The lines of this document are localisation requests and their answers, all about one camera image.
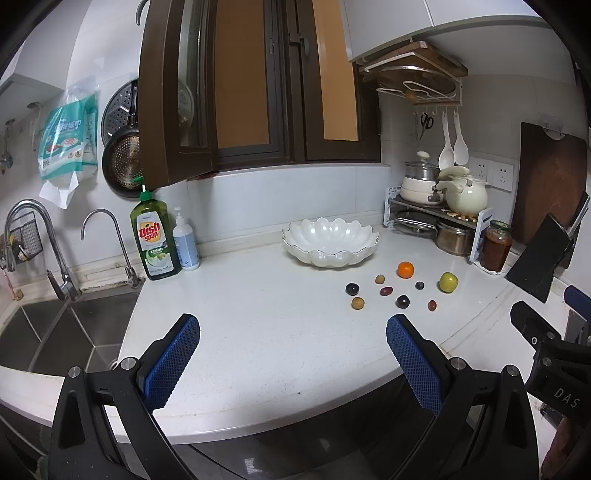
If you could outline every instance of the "dish basket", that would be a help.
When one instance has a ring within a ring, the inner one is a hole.
[[[0,235],[0,268],[6,269],[6,242],[8,240],[15,262],[18,264],[28,262],[43,252],[43,245],[37,229],[35,213],[27,212],[14,219],[10,230],[10,238]]]

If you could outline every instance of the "ceramic teapot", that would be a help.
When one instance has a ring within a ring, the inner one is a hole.
[[[445,190],[445,200],[451,210],[476,217],[488,205],[486,185],[484,180],[472,177],[468,168],[455,166],[441,171],[433,192],[438,195]]]

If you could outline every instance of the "orange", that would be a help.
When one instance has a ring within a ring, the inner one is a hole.
[[[398,276],[401,278],[410,278],[413,276],[414,273],[414,266],[410,262],[402,262],[398,266],[398,270],[396,270]]]

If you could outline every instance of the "faucet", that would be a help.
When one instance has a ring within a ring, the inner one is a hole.
[[[70,269],[66,266],[64,256],[61,254],[60,245],[57,243],[56,231],[53,229],[51,217],[49,216],[47,209],[41,203],[33,199],[25,199],[14,205],[6,217],[6,223],[4,225],[4,238],[10,238],[10,225],[16,214],[25,208],[33,209],[39,213],[39,215],[41,215],[43,223],[45,223],[47,236],[49,236],[49,242],[51,243],[53,253],[56,256],[57,264],[60,266],[61,278],[64,281],[62,285],[57,282],[56,278],[53,276],[53,273],[51,273],[51,270],[47,270],[47,277],[49,278],[49,282],[51,283],[53,290],[56,292],[56,295],[60,300],[65,300],[68,297],[72,300],[75,300],[81,295],[80,290],[76,285]],[[12,248],[10,247],[9,243],[10,242],[7,241],[6,244],[6,268],[7,271],[14,272],[16,268],[16,262],[14,260]]]
[[[80,229],[80,240],[84,240],[84,228],[86,227],[86,222],[88,221],[88,219],[90,217],[92,217],[95,213],[100,213],[100,212],[106,213],[107,215],[109,215],[111,217],[111,219],[113,220],[113,223],[115,224],[115,230],[117,231],[117,237],[119,238],[121,250],[123,250],[123,256],[125,257],[125,262],[127,263],[127,267],[125,267],[125,273],[127,273],[129,285],[131,286],[131,288],[139,287],[142,284],[142,281],[138,278],[138,276],[135,273],[134,268],[131,266],[131,263],[129,262],[129,257],[127,256],[127,252],[125,250],[125,245],[123,244],[123,239],[121,238],[119,224],[117,223],[117,219],[115,218],[115,215],[113,215],[113,213],[110,210],[107,210],[104,208],[97,208],[96,210],[93,210],[92,212],[90,212],[88,214],[88,216],[84,219],[84,222],[82,222],[82,228]]]

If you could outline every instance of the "white cabinet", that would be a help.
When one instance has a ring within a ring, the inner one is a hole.
[[[0,78],[0,127],[24,118],[33,102],[66,88],[70,58],[90,0],[64,0],[24,41]]]
[[[340,1],[349,60],[433,27],[423,0]]]
[[[524,0],[426,0],[435,25],[492,16],[539,17]]]
[[[347,55],[358,59],[411,35],[461,21],[464,25],[539,16],[524,0],[339,0]]]

